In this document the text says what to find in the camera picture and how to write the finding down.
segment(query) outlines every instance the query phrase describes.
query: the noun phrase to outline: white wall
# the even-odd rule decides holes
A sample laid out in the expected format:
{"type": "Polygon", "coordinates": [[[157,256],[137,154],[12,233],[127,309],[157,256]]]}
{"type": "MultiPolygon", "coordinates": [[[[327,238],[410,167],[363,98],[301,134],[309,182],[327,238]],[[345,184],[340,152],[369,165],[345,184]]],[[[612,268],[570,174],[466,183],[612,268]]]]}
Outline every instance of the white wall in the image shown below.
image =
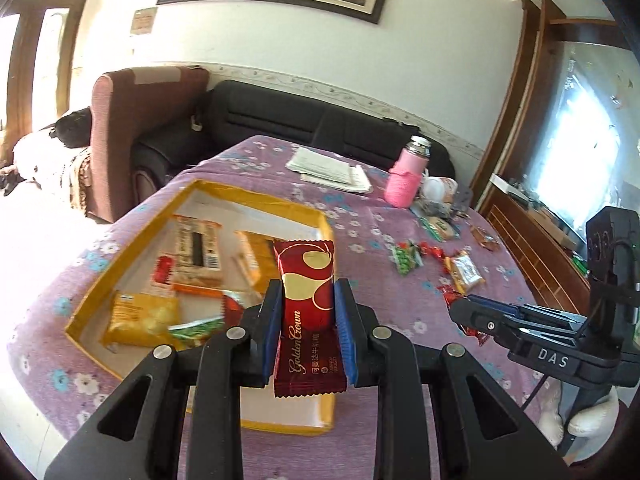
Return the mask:
{"type": "MultiPolygon", "coordinates": [[[[88,102],[93,81],[106,70],[215,62],[359,92],[484,148],[522,18],[519,2],[511,0],[387,0],[378,25],[266,2],[188,2],[160,6],[153,33],[130,38],[133,12],[156,1],[87,0],[74,57],[75,107],[88,102]]],[[[473,170],[464,168],[465,180],[473,170]]]]}

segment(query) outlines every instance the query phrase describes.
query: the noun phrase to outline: pink bottle sleeve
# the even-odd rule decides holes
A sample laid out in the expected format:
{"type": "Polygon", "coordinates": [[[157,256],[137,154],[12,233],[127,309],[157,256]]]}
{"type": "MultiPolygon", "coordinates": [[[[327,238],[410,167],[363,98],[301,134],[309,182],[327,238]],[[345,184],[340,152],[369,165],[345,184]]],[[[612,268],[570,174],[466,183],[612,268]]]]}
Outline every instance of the pink bottle sleeve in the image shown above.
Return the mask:
{"type": "Polygon", "coordinates": [[[413,203],[421,182],[421,174],[398,170],[394,166],[386,181],[385,200],[394,207],[407,208],[413,203]]]}

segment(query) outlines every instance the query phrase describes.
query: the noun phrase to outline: notebook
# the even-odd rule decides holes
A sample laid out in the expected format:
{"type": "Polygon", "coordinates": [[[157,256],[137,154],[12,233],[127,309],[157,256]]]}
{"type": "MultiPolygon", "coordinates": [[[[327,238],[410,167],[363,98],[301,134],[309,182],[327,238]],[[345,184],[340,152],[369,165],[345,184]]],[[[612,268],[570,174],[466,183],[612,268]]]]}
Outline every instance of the notebook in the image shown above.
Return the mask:
{"type": "Polygon", "coordinates": [[[360,165],[355,168],[350,166],[351,171],[351,184],[342,184],[340,182],[334,182],[333,180],[327,180],[318,176],[313,176],[303,173],[300,175],[300,180],[304,182],[311,182],[312,184],[318,184],[319,186],[333,187],[340,191],[347,191],[349,193],[371,193],[373,186],[371,185],[367,174],[364,172],[360,165]]]}
{"type": "Polygon", "coordinates": [[[312,152],[307,148],[300,147],[286,164],[286,167],[297,173],[306,173],[333,182],[353,185],[351,170],[347,162],[312,152]]]}

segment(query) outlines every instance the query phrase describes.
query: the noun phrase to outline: floral tablecloth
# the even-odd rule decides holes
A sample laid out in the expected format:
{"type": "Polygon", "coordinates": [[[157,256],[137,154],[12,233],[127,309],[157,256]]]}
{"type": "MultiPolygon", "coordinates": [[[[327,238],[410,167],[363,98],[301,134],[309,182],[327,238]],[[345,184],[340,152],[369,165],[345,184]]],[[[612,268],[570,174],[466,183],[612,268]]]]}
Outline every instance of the floral tablecloth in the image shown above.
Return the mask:
{"type": "MultiPolygon", "coordinates": [[[[335,233],[338,274],[350,280],[359,303],[373,307],[382,324],[416,343],[434,348],[449,342],[464,344],[517,403],[526,400],[539,375],[510,362],[506,350],[492,340],[480,348],[476,339],[464,336],[450,321],[438,290],[449,283],[440,264],[434,258],[425,258],[424,267],[401,277],[391,257],[392,245],[409,238],[440,245],[446,253],[466,248],[486,279],[474,293],[500,301],[532,303],[533,297],[507,250],[503,247],[491,253],[483,249],[468,227],[475,224],[494,233],[491,226],[471,211],[469,220],[458,222],[460,240],[436,243],[409,211],[385,203],[384,171],[365,168],[374,186],[369,195],[305,184],[297,173],[285,168],[296,148],[282,140],[252,137],[181,173],[87,247],[28,310],[8,345],[12,367],[35,405],[63,436],[71,437],[118,383],[66,338],[63,329],[68,317],[114,255],[194,179],[264,192],[324,211],[335,233]]],[[[428,396],[425,402],[429,409],[428,396]]],[[[536,402],[531,403],[527,413],[537,420],[536,402]]],[[[369,479],[374,464],[376,421],[377,391],[351,389],[337,396],[335,427],[322,436],[243,430],[245,478],[369,479]]],[[[430,430],[433,444],[432,426],[430,430]]]]}

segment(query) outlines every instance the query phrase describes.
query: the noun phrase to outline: yellow snack bag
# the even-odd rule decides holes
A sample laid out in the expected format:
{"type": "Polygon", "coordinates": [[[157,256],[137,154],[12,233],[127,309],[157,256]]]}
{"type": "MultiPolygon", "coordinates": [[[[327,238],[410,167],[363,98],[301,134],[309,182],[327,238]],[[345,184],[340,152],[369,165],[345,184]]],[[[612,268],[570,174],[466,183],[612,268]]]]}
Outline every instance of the yellow snack bag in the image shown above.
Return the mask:
{"type": "Polygon", "coordinates": [[[466,251],[459,251],[457,256],[446,257],[445,267],[453,278],[453,283],[460,294],[467,295],[476,285],[484,283],[482,274],[466,251]]]}
{"type": "Polygon", "coordinates": [[[273,252],[273,236],[249,231],[236,231],[242,247],[238,265],[245,279],[260,296],[267,292],[270,280],[279,280],[280,273],[273,252]]]}
{"type": "Polygon", "coordinates": [[[102,344],[176,346],[176,340],[169,334],[168,327],[178,323],[180,306],[177,298],[116,292],[111,320],[102,338],[102,344]]]}

